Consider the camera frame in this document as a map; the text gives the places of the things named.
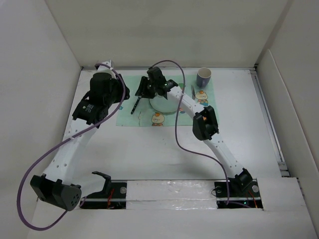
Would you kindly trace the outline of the steel table knife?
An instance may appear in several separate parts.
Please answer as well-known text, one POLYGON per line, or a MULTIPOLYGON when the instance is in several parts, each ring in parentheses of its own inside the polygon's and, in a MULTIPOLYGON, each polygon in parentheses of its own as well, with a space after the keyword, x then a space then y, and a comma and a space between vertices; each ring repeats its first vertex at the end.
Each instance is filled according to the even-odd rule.
POLYGON ((195 99, 195 89, 194 89, 193 85, 191 85, 191 96, 192 96, 192 99, 194 100, 195 99))

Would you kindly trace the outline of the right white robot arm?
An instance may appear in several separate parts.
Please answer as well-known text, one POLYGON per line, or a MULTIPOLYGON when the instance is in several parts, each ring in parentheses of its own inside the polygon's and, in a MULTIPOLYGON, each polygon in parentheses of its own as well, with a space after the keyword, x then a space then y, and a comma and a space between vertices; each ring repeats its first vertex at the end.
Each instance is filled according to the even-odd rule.
POLYGON ((222 139, 212 106, 203 106, 186 95, 175 81, 166 80, 158 67, 150 67, 147 70, 147 76, 141 78, 136 96, 146 99, 162 96, 168 101, 178 103, 192 118, 192 132, 196 139, 206 144, 214 153, 213 160, 221 166, 225 174, 226 187, 236 196, 242 196, 248 191, 253 177, 235 159, 222 139))

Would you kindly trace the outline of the light green floral plate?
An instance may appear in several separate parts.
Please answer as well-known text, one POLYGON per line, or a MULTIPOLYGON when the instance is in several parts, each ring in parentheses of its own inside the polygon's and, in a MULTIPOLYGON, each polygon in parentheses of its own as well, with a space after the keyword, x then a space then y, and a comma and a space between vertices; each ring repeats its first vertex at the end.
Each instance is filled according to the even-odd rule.
POLYGON ((167 99, 162 96, 156 96, 153 99, 149 99, 149 103, 158 113, 173 114, 177 112, 178 100, 169 96, 167 99))

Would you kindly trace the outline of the steel fork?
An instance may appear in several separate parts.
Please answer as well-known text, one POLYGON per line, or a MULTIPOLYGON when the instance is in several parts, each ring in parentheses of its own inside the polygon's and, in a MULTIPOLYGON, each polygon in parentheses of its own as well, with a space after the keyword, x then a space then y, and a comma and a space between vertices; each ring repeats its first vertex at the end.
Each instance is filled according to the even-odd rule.
POLYGON ((138 106, 140 100, 141 100, 141 98, 138 97, 137 100, 136 100, 136 102, 135 102, 135 104, 134 104, 134 106, 133 106, 133 108, 132 108, 132 110, 131 110, 131 115, 134 114, 134 112, 135 112, 135 110, 136 110, 136 108, 137 108, 137 106, 138 106))

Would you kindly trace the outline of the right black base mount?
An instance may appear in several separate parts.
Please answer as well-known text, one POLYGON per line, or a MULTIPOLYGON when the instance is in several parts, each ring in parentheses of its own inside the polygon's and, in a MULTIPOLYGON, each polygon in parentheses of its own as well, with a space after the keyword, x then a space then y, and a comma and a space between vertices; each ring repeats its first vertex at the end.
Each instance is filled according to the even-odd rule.
POLYGON ((228 204, 226 204, 226 182, 215 181, 214 188, 211 190, 211 195, 216 197, 216 204, 218 209, 263 208, 257 180, 253 180, 252 183, 243 192, 236 192, 230 186, 228 204))

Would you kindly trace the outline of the purple ceramic mug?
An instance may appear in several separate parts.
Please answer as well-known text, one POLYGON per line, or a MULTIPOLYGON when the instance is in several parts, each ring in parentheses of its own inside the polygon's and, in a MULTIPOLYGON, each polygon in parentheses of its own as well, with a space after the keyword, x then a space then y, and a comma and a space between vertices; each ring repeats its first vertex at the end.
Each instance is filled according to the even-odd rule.
POLYGON ((196 85, 200 88, 205 88, 211 79, 211 70, 202 67, 197 71, 196 85))

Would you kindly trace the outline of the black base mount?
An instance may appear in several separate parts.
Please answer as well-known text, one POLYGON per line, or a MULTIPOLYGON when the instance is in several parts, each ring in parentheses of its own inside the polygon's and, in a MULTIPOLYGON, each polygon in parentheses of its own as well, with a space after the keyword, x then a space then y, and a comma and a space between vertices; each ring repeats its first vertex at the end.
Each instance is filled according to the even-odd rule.
POLYGON ((81 209, 126 209, 127 181, 112 181, 107 189, 90 194, 82 199, 81 209))
POLYGON ((216 204, 218 209, 263 208, 257 180, 253 180, 252 183, 243 192, 236 192, 230 186, 228 204, 226 204, 226 182, 215 181, 214 188, 211 190, 211 195, 216 197, 216 204))

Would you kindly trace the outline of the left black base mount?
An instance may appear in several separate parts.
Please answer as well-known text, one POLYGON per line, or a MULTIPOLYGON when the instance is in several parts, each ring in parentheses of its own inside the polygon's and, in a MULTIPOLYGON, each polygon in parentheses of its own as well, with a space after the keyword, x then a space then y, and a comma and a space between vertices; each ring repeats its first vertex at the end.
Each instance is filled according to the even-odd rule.
POLYGON ((107 189, 90 194, 82 199, 81 209, 126 209, 127 181, 112 181, 107 189))

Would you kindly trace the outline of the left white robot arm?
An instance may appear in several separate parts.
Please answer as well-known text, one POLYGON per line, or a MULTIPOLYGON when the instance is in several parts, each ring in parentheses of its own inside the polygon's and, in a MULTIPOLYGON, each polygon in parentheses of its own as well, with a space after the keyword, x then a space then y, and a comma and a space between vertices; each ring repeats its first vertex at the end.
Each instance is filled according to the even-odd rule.
POLYGON ((74 178, 79 159, 90 138, 105 119, 112 104, 129 98, 129 89, 119 77, 98 72, 90 80, 90 90, 76 107, 66 135, 68 142, 61 146, 42 175, 30 181, 38 198, 46 203, 72 211, 81 198, 91 194, 107 197, 111 193, 111 176, 98 171, 87 177, 74 178))

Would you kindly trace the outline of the green cartoon print cloth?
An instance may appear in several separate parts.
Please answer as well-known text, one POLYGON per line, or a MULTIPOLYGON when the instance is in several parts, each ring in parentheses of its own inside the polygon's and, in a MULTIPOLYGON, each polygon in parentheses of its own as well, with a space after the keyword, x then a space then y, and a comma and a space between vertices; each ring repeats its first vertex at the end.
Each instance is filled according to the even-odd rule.
MULTIPOLYGON (((208 85, 205 88, 200 88, 196 85, 196 75, 186 75, 185 80, 186 84, 183 84, 182 75, 166 75, 166 79, 174 80, 178 85, 184 89, 184 92, 191 96, 191 85, 195 89, 195 101, 203 106, 212 106, 215 110, 215 113, 218 114, 217 104, 215 100, 214 93, 214 83, 209 81, 208 85)), ((131 90, 130 98, 125 100, 117 116, 117 126, 152 126, 156 123, 159 123, 163 126, 174 126, 176 113, 178 116, 178 125, 192 125, 192 119, 187 115, 187 113, 182 109, 177 108, 177 112, 173 114, 163 114, 156 112, 149 103, 149 99, 142 98, 134 112, 131 115, 131 110, 137 100, 136 93, 138 86, 141 81, 141 76, 127 76, 125 83, 128 88, 131 90)))

